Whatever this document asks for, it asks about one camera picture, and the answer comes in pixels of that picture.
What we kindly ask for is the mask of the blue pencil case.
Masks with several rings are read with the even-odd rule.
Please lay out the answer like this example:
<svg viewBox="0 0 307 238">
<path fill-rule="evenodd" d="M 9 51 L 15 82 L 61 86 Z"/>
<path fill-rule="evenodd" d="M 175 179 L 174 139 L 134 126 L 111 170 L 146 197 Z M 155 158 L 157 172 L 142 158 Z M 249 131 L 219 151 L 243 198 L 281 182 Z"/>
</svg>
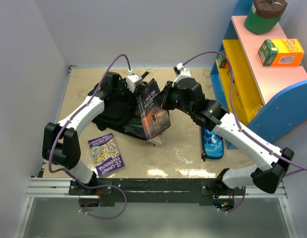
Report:
<svg viewBox="0 0 307 238">
<path fill-rule="evenodd" d="M 223 138 L 206 128 L 201 128 L 202 160 L 218 160 L 224 155 Z"/>
</svg>

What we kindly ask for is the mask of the small green box shelf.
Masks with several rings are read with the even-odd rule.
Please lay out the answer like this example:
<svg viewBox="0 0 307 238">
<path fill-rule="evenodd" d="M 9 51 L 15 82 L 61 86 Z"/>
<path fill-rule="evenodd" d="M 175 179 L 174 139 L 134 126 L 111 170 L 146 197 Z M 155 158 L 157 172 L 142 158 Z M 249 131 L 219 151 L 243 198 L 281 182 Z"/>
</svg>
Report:
<svg viewBox="0 0 307 238">
<path fill-rule="evenodd" d="M 219 68 L 229 68 L 229 64 L 226 60 L 226 58 L 223 55 L 218 55 L 217 56 L 217 62 L 218 62 L 218 67 Z"/>
<path fill-rule="evenodd" d="M 231 70 L 231 69 L 228 69 L 228 71 L 227 71 L 227 75 L 228 75 L 228 77 L 229 77 L 230 81 L 231 81 L 231 82 L 233 82 L 233 83 L 235 83 L 234 74 L 233 74 L 233 72 L 232 72 L 232 70 Z"/>
</svg>

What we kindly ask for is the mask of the small green box lower shelf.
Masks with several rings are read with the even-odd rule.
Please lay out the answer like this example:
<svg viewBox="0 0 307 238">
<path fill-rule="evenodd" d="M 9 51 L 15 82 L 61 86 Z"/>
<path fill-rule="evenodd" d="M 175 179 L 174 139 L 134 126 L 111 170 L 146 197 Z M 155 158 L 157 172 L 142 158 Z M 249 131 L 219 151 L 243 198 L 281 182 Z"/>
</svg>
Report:
<svg viewBox="0 0 307 238">
<path fill-rule="evenodd" d="M 228 71 L 227 71 L 227 75 L 228 75 L 228 77 L 229 77 L 230 81 L 231 81 L 231 82 L 233 82 L 233 83 L 235 83 L 234 74 L 233 74 L 233 72 L 232 72 L 232 70 L 231 70 L 231 69 L 228 69 Z"/>
</svg>

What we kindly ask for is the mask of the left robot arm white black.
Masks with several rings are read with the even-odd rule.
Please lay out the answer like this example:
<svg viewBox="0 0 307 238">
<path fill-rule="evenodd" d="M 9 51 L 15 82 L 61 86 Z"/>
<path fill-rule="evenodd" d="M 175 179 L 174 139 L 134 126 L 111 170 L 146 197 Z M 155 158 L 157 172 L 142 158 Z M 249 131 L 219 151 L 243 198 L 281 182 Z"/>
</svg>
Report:
<svg viewBox="0 0 307 238">
<path fill-rule="evenodd" d="M 79 136 L 91 122 L 99 129 L 122 130 L 135 111 L 135 102 L 135 84 L 130 83 L 129 77 L 106 72 L 75 111 L 45 126 L 42 157 L 49 172 L 66 172 L 83 192 L 95 193 L 97 175 L 81 159 Z"/>
</svg>

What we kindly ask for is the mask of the green brown cylinder container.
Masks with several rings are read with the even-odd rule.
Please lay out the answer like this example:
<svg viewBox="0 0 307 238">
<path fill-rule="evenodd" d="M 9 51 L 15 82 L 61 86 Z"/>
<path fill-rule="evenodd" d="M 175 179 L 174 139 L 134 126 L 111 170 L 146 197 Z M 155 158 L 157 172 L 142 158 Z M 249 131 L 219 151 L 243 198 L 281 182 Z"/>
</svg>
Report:
<svg viewBox="0 0 307 238">
<path fill-rule="evenodd" d="M 280 21 L 288 3 L 286 0 L 254 0 L 245 19 L 245 28 L 262 35 L 271 31 Z"/>
</svg>

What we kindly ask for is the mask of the aluminium rail frame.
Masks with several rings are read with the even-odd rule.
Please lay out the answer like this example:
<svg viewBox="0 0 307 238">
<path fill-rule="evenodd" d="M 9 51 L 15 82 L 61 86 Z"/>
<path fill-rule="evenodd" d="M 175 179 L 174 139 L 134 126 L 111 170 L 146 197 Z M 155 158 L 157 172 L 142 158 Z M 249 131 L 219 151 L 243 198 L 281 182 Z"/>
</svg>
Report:
<svg viewBox="0 0 307 238">
<path fill-rule="evenodd" d="M 184 112 L 198 126 L 234 142 L 250 155 L 255 165 L 237 170 L 226 168 L 216 178 L 113 181 L 100 178 L 81 160 L 80 134 L 93 122 L 99 130 L 111 128 L 137 137 L 128 125 L 140 105 L 138 97 L 149 88 L 143 75 L 129 71 L 122 77 L 107 71 L 74 112 L 57 123 L 48 123 L 44 129 L 42 157 L 48 166 L 57 165 L 59 171 L 71 177 L 70 195 L 90 200 L 100 198 L 102 205 L 110 206 L 117 202 L 189 203 L 204 197 L 208 203 L 213 203 L 220 196 L 243 192 L 252 185 L 269 194 L 276 192 L 294 152 L 268 143 L 243 126 L 237 116 L 218 101 L 206 99 L 201 85 L 182 63 L 175 66 L 174 71 L 176 79 L 167 81 L 154 99 L 157 107 Z"/>
</svg>

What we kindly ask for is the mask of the small green box upper shelf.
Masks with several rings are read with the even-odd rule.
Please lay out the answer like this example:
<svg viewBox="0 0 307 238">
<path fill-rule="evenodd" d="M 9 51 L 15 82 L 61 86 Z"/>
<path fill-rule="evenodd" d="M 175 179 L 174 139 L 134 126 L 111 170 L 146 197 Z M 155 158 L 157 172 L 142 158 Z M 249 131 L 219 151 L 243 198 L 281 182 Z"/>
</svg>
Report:
<svg viewBox="0 0 307 238">
<path fill-rule="evenodd" d="M 217 56 L 217 62 L 218 62 L 218 67 L 219 68 L 229 68 L 229 64 L 226 60 L 226 58 L 223 55 L 218 55 Z"/>
</svg>

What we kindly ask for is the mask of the green 104-storey treehouse book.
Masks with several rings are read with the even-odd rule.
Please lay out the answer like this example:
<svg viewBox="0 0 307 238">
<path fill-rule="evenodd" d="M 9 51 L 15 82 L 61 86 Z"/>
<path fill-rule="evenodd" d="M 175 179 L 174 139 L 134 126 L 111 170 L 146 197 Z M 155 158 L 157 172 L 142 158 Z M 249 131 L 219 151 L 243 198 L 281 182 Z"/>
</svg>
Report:
<svg viewBox="0 0 307 238">
<path fill-rule="evenodd" d="M 129 121 L 129 124 L 134 125 L 134 126 L 141 126 L 142 125 L 142 120 L 140 117 L 132 117 Z"/>
</svg>

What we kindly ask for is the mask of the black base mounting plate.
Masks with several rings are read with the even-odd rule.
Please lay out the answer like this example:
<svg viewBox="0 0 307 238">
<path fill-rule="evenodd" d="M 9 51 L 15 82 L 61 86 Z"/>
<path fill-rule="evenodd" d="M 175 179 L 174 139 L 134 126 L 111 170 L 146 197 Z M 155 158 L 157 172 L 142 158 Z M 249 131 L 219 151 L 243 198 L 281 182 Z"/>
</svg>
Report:
<svg viewBox="0 0 307 238">
<path fill-rule="evenodd" d="M 69 195 L 84 198 L 99 198 L 102 207 L 113 207 L 116 203 L 192 203 L 201 206 L 233 208 L 231 199 L 245 194 L 243 187 L 234 190 L 217 187 L 214 178 L 98 178 L 96 185 L 102 188 L 85 188 L 76 181 L 70 182 Z"/>
</svg>

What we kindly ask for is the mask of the orange green crayon box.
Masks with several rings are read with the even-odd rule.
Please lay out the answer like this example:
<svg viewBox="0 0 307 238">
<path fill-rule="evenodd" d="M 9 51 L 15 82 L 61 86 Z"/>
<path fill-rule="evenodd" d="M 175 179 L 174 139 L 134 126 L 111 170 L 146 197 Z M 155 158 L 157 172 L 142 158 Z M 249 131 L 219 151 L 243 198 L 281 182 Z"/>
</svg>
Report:
<svg viewBox="0 0 307 238">
<path fill-rule="evenodd" d="M 305 51 L 298 39 L 266 39 L 257 54 L 262 66 L 299 66 Z"/>
</svg>

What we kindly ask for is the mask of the purple 52-storey treehouse book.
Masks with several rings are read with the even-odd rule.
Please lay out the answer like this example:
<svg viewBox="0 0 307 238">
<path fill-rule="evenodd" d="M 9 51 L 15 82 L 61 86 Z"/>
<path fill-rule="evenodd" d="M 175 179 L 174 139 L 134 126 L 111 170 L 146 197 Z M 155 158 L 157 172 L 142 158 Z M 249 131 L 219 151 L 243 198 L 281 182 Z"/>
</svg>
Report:
<svg viewBox="0 0 307 238">
<path fill-rule="evenodd" d="M 89 140 L 88 145 L 99 177 L 125 167 L 113 133 Z"/>
</svg>

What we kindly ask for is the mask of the tale of two cities book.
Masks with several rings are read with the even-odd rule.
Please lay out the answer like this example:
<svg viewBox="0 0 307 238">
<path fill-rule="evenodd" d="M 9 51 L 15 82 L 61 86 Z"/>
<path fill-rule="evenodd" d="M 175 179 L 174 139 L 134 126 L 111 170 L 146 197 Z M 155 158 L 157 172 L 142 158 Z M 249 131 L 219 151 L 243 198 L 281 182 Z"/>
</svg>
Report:
<svg viewBox="0 0 307 238">
<path fill-rule="evenodd" d="M 157 81 L 152 79 L 136 98 L 146 140 L 160 136 L 171 126 L 169 112 L 156 99 L 159 93 Z"/>
</svg>

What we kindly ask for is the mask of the black student backpack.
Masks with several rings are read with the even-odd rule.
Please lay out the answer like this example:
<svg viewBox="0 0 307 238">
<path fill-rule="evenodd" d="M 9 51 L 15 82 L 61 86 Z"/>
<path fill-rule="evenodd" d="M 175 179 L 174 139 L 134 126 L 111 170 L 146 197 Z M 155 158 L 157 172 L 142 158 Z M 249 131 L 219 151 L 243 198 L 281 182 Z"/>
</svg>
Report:
<svg viewBox="0 0 307 238">
<path fill-rule="evenodd" d="M 141 77 L 144 79 L 149 74 L 146 71 Z M 146 140 L 143 125 L 134 126 L 128 123 L 132 117 L 140 117 L 140 110 L 137 103 L 137 96 L 143 91 L 144 87 L 149 82 L 142 82 L 138 85 L 132 95 L 121 96 L 114 93 L 114 88 L 119 79 L 122 78 L 119 73 L 108 72 L 105 74 L 104 80 L 100 87 L 97 85 L 88 93 L 91 96 L 93 93 L 104 100 L 105 109 L 102 113 L 97 115 L 92 122 L 100 131 L 107 128 L 117 132 L 129 135 L 131 137 Z M 146 140 L 152 144 L 161 144 L 160 136 Z"/>
</svg>

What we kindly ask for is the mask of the colourful wooden shelf unit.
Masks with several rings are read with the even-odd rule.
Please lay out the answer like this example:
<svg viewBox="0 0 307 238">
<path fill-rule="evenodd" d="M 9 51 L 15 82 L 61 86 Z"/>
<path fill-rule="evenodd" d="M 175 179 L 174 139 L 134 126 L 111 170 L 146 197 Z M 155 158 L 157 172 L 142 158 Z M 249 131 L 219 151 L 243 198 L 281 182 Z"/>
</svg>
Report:
<svg viewBox="0 0 307 238">
<path fill-rule="evenodd" d="M 238 119 L 253 132 L 274 143 L 307 120 L 307 72 L 303 66 L 267 67 L 258 50 L 266 39 L 285 39 L 277 24 L 270 32 L 256 35 L 244 22 L 250 0 L 236 2 L 220 48 L 229 58 L 234 84 L 228 70 L 215 62 L 210 73 L 215 98 L 235 109 Z"/>
</svg>

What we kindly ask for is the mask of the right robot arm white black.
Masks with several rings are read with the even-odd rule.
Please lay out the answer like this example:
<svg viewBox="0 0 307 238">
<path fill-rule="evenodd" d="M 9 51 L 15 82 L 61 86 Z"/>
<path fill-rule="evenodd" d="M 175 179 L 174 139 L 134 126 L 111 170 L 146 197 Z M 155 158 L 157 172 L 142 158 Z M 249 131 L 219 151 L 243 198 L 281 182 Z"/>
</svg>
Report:
<svg viewBox="0 0 307 238">
<path fill-rule="evenodd" d="M 251 185 L 270 194 L 277 190 L 289 169 L 293 150 L 276 147 L 242 125 L 225 106 L 205 98 L 201 85 L 191 77 L 177 83 L 167 81 L 156 102 L 165 110 L 188 114 L 195 124 L 228 139 L 255 162 L 241 169 L 223 169 L 210 187 L 214 192 L 226 195 L 237 187 Z"/>
</svg>

